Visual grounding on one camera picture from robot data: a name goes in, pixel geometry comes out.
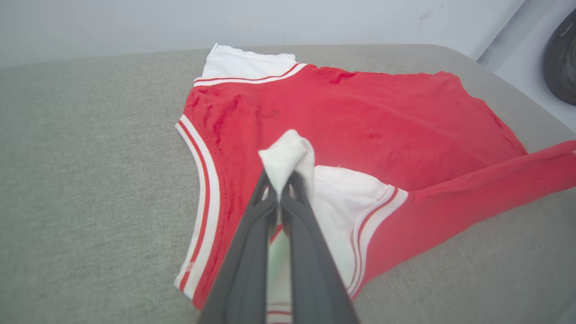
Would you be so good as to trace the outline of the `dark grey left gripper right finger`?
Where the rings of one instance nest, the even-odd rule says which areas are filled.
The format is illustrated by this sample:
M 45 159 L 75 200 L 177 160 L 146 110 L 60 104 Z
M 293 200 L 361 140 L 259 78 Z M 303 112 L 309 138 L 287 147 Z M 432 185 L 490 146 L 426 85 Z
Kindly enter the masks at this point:
M 281 193 L 281 219 L 290 246 L 292 321 L 357 324 L 356 311 L 306 196 L 292 173 Z

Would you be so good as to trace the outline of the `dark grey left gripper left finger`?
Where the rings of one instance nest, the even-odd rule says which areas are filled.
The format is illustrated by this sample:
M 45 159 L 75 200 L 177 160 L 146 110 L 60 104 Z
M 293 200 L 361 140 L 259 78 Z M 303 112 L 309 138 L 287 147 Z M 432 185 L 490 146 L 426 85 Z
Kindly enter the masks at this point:
M 200 314 L 201 324 L 267 322 L 268 248 L 277 194 L 262 172 Z

